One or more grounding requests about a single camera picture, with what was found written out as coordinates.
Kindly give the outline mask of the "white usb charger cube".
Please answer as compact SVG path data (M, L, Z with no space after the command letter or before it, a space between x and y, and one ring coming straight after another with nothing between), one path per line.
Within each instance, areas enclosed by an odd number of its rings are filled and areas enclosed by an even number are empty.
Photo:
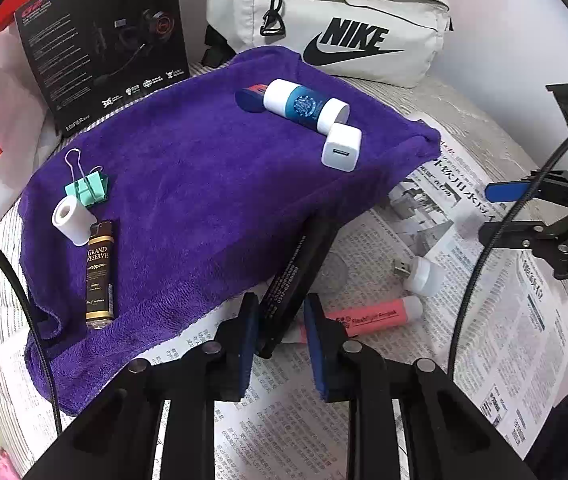
M334 124L328 130L321 162L328 168L353 172L360 155L362 131L344 124Z

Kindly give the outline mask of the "black headset box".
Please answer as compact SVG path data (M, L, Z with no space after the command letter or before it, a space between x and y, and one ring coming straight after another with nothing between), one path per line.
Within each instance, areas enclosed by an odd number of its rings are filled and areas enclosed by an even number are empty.
M179 0L29 0L15 22L64 138L190 76Z

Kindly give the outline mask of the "teal binder clip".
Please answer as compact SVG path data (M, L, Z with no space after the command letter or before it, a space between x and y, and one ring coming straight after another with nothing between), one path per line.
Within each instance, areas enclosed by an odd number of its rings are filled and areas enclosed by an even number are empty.
M65 194L75 197L86 208L106 202L109 178L102 173L102 166L85 172L81 165L81 151L70 148L64 156L70 170L71 182L65 186Z

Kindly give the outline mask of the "newspaper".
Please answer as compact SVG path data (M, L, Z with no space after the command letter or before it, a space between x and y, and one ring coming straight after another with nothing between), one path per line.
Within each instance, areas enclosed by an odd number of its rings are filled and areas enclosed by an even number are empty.
M482 248L479 227L500 218L485 200L490 162L509 162L512 141L476 129L469 152L459 129L438 128L441 153L338 233L313 284L324 308L362 313L383 301L418 298L416 320L364 342L382 356L446 364L464 289ZM546 421L568 361L568 296L545 263L523 250L497 250L467 311L454 379L517 454L529 452ZM307 347L293 328L270 359L256 359L246 396L214 410L219 479L340 479L348 408L314 388Z

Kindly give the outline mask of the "white tape roll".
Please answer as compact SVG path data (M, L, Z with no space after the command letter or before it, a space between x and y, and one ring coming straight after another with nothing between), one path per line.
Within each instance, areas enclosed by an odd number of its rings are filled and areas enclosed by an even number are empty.
M98 219L75 196L65 196L52 213L52 225L78 247L89 241L96 222Z

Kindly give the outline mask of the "grand reserve mini bottle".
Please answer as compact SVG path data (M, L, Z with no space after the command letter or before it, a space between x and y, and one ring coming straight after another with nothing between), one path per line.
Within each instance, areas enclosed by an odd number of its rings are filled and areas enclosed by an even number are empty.
M115 318L113 285L114 226L110 220L91 226L86 252L86 326L101 330Z

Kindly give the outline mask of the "white blue cylindrical bottle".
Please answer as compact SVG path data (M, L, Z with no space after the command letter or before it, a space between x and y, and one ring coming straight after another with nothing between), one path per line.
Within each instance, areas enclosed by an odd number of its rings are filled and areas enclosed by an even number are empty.
M324 136L334 125L346 124L350 115L348 103L284 79L275 79L267 85L263 106L275 115Z

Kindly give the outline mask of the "black marker pen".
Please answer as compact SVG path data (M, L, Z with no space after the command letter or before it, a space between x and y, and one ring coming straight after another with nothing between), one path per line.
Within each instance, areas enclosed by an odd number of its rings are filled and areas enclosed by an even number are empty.
M330 214L318 212L302 224L259 304L256 355L260 358L270 359L294 322L337 231L338 225Z

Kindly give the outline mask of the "white Miniso plastic bag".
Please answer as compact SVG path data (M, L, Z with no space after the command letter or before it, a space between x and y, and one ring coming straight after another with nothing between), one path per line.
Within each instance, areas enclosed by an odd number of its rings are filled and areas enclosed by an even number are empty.
M60 144L22 44L0 36L0 220Z

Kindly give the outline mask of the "white usb night light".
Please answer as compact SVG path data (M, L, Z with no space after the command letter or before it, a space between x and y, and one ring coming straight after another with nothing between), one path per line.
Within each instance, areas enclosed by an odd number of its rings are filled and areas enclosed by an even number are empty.
M396 259L392 270L401 278L405 290L424 297L435 296L446 277L441 266L422 257L415 257L411 262Z

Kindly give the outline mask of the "white Nike bag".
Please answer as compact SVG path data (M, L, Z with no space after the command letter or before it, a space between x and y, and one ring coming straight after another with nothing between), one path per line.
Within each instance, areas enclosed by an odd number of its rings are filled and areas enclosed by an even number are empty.
M207 0L206 20L236 53L286 47L325 73L406 88L451 26L447 0Z

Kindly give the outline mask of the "purple towel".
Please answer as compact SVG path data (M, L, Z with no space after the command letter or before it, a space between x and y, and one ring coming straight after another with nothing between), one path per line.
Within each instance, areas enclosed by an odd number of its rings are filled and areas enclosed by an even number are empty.
M348 103L362 133L356 168L321 162L319 133L275 114L249 113L237 90L285 79ZM30 179L18 204L20 265L42 345L25 362L42 396L81 412L127 362L179 335L211 309L270 278L309 214L347 223L440 154L440 135L306 64L283 47L237 55L76 136L108 177L96 218L115 231L115 321L86 327L86 250L52 214L70 180L62 155Z

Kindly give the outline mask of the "pink highlighter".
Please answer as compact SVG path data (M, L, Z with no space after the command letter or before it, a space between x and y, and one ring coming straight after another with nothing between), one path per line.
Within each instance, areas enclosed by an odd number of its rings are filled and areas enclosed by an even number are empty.
M325 316L342 324L347 334L354 337L409 324L421 318L423 312L420 298L406 296L367 307L330 311Z

